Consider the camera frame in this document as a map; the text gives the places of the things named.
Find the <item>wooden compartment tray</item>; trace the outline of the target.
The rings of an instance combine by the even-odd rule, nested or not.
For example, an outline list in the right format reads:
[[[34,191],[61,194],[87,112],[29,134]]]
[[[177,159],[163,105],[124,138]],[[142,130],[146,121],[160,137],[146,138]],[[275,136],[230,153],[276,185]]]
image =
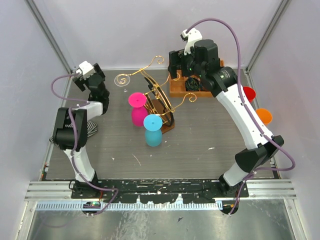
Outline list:
[[[200,82],[200,91],[186,91],[185,82],[188,77],[196,78]],[[201,98],[211,98],[212,94],[208,91],[203,83],[201,78],[197,76],[182,76],[181,70],[177,71],[177,78],[171,78],[170,74],[168,76],[169,81],[169,95],[172,98],[182,98],[187,93],[194,93],[197,97]]]

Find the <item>clear wine glass front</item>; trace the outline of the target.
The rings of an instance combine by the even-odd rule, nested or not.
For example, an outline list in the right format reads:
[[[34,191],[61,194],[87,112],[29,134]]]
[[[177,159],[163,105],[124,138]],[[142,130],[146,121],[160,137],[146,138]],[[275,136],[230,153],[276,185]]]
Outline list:
[[[130,81],[131,81],[131,74],[127,74],[127,73],[118,74],[114,78],[114,84],[120,88],[126,87],[130,83]]]

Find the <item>gold wire wine glass rack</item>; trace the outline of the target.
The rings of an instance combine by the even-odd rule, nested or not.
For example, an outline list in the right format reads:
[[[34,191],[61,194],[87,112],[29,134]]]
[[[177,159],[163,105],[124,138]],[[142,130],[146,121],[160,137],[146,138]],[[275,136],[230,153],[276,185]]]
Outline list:
[[[162,89],[162,87],[169,82],[169,78],[167,78],[167,80],[162,84],[158,83],[151,75],[149,75],[145,71],[145,69],[149,68],[150,66],[151,64],[129,74],[133,76],[140,73],[143,75],[144,79],[147,80],[149,91],[144,93],[147,98],[147,102],[144,106],[147,109],[148,113],[156,114],[161,117],[161,131],[163,134],[165,134],[175,127],[174,112],[176,111],[176,108],[184,103],[186,97],[188,97],[189,102],[193,103],[197,100],[197,96],[194,93],[187,93],[183,96],[181,103],[179,103],[177,106],[173,106],[165,91]]]

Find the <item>striped black white cloth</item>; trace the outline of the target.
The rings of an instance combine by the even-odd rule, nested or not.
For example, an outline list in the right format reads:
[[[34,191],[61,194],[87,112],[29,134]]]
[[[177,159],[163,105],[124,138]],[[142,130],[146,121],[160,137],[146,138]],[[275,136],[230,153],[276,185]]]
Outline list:
[[[97,123],[95,123],[95,122],[92,121],[92,120],[88,120],[88,121],[87,121],[87,137],[90,138],[90,137],[92,137],[93,135],[95,135],[97,132],[98,132],[98,125],[97,125]],[[56,147],[59,146],[56,142],[54,142],[53,137],[50,137],[50,138],[49,138],[49,142],[50,142],[52,145],[56,146]]]

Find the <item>pink wine glass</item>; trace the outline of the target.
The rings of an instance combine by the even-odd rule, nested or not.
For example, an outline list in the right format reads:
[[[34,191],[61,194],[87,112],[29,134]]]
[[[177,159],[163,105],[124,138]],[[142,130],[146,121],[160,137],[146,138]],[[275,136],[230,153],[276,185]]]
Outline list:
[[[147,103],[146,96],[141,92],[132,93],[128,98],[128,103],[132,107],[132,123],[137,127],[142,127],[144,125],[144,119],[149,114],[145,108],[145,104]]]

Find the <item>red wine glass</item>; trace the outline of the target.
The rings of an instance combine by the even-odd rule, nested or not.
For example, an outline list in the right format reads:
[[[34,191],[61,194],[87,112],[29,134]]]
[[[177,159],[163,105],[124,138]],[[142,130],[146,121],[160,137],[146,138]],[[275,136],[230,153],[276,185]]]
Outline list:
[[[243,87],[243,91],[244,91],[245,96],[248,99],[248,101],[250,103],[252,103],[254,101],[254,99],[256,98],[256,96],[257,96],[256,91],[253,88],[249,87],[249,86],[244,86]]]

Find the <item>blue wine glass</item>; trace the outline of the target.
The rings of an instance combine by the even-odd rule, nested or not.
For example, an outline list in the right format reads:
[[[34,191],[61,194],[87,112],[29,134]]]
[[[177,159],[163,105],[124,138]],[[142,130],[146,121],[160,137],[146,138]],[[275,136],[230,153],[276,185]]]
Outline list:
[[[162,142],[162,125],[163,121],[160,116],[150,114],[145,117],[143,126],[145,128],[145,141],[150,147],[157,147]]]

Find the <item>orange wine glass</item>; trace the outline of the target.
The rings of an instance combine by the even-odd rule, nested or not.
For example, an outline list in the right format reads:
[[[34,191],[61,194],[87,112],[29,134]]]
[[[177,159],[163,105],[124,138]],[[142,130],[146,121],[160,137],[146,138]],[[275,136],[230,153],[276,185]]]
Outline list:
[[[272,122],[273,115],[267,109],[258,108],[255,112],[265,126]]]

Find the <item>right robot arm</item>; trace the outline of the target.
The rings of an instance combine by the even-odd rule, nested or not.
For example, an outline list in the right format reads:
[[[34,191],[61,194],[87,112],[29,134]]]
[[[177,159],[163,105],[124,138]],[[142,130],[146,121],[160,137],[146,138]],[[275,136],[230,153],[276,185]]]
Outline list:
[[[274,135],[261,121],[248,101],[238,75],[229,66],[222,66],[218,46],[211,39],[198,40],[190,48],[170,51],[168,71],[177,78],[181,71],[183,77],[199,78],[204,88],[227,110],[237,126],[245,149],[235,155],[235,163],[219,177],[219,191],[231,197],[239,183],[253,170],[272,158],[283,146],[281,135]]]

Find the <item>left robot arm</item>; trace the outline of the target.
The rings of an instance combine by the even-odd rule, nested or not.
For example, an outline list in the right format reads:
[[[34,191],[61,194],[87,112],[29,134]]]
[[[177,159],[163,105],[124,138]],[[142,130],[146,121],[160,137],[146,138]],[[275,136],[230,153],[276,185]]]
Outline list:
[[[110,92],[105,86],[106,76],[98,63],[83,61],[72,77],[81,91],[88,89],[90,93],[88,99],[83,100],[83,105],[60,107],[57,110],[52,142],[67,155],[74,170],[72,191],[80,197],[96,198],[102,189],[86,150],[88,123],[107,112]]]

